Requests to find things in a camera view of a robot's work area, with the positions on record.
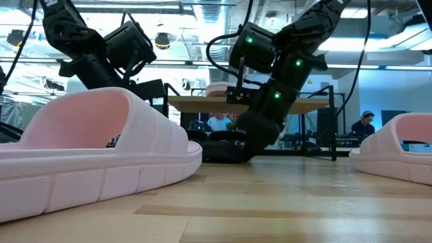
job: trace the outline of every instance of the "wooden surface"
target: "wooden surface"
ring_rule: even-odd
[[[432,187],[337,162],[204,164],[150,192],[0,224],[1,243],[432,242]]]
[[[225,97],[168,97],[168,103],[181,112],[218,112],[243,113],[248,109],[246,105],[228,105]],[[329,104],[329,99],[302,99],[293,104],[291,114],[305,114]]]

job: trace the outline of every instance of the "person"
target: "person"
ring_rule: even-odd
[[[207,121],[207,124],[213,131],[226,131],[227,124],[232,121],[225,116],[224,113],[216,113],[215,116]]]
[[[375,133],[375,127],[371,125],[374,116],[375,115],[372,113],[372,111],[363,112],[360,121],[352,124],[352,132],[360,137],[367,137]]]

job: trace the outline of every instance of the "headphones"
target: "headphones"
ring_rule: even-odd
[[[368,116],[368,115],[373,115],[372,111],[365,111],[365,112],[363,112],[363,114],[362,114],[362,116],[361,116],[360,118],[361,118],[361,119],[364,119],[364,118],[366,118],[366,116]]]

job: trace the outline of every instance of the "desk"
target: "desk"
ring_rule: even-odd
[[[229,105],[225,100],[225,97],[168,97],[170,105],[185,113],[243,113],[248,109],[246,105]],[[329,99],[299,98],[290,109],[290,113],[306,114],[328,104]]]

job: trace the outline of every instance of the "cable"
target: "cable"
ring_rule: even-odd
[[[346,97],[345,102],[340,107],[339,111],[337,111],[335,119],[338,118],[339,114],[342,112],[342,110],[345,108],[346,104],[350,100],[352,93],[354,92],[354,89],[356,88],[356,83],[358,79],[358,74],[360,73],[361,65],[363,62],[363,57],[365,56],[365,50],[367,41],[369,40],[369,35],[371,33],[371,24],[372,24],[372,13],[371,13],[371,0],[367,0],[367,30],[366,30],[366,36],[364,37],[364,47],[363,50],[360,53],[360,58],[358,58],[358,65],[356,69],[356,74],[354,75],[354,81],[352,82],[351,90],[348,96]],[[320,137],[317,138],[317,144],[319,141],[324,137],[324,135],[327,133],[327,131],[330,129],[330,126],[327,126],[327,128],[324,130],[324,132],[320,135]]]
[[[244,21],[243,21],[243,25],[239,28],[239,30],[236,33],[233,34],[224,34],[218,37],[215,37],[213,40],[210,40],[210,42],[207,44],[207,48],[205,49],[205,54],[207,56],[207,59],[210,61],[210,63],[212,65],[214,65],[217,69],[222,70],[226,73],[229,73],[231,75],[233,75],[236,78],[239,78],[238,73],[236,73],[235,71],[229,70],[225,67],[222,67],[221,65],[217,64],[215,61],[213,61],[213,58],[210,56],[210,48],[211,45],[213,45],[216,41],[220,41],[223,39],[227,39],[227,38],[234,38],[240,35],[242,28],[245,27],[245,25],[248,23],[249,21],[249,17],[250,17],[250,13],[252,11],[252,5],[253,5],[254,1],[250,0],[249,4],[248,4],[248,9],[246,11],[246,16],[244,17]]]
[[[17,62],[18,62],[18,59],[20,58],[20,55],[21,55],[21,53],[22,53],[22,50],[24,49],[24,45],[26,44],[27,39],[28,39],[28,36],[30,35],[30,32],[32,31],[33,22],[34,22],[34,19],[36,18],[36,9],[37,9],[37,7],[38,7],[38,0],[33,0],[33,10],[32,10],[32,17],[31,17],[31,21],[30,21],[30,23],[29,23],[29,25],[28,25],[28,27],[27,27],[27,31],[26,31],[26,33],[25,33],[25,35],[24,35],[24,38],[23,38],[22,41],[21,41],[20,48],[18,49],[18,51],[17,51],[17,53],[16,53],[16,55],[15,55],[15,58],[13,59],[13,62],[12,62],[11,68],[9,69],[9,71],[8,71],[8,73],[7,73],[7,75],[6,75],[6,79],[5,79],[5,86],[6,86],[6,84],[7,84],[7,81],[9,81],[9,79],[10,79],[10,77],[11,77],[11,75],[12,75],[12,72],[14,71],[14,69],[15,69],[15,67],[16,67],[16,64],[17,64]]]

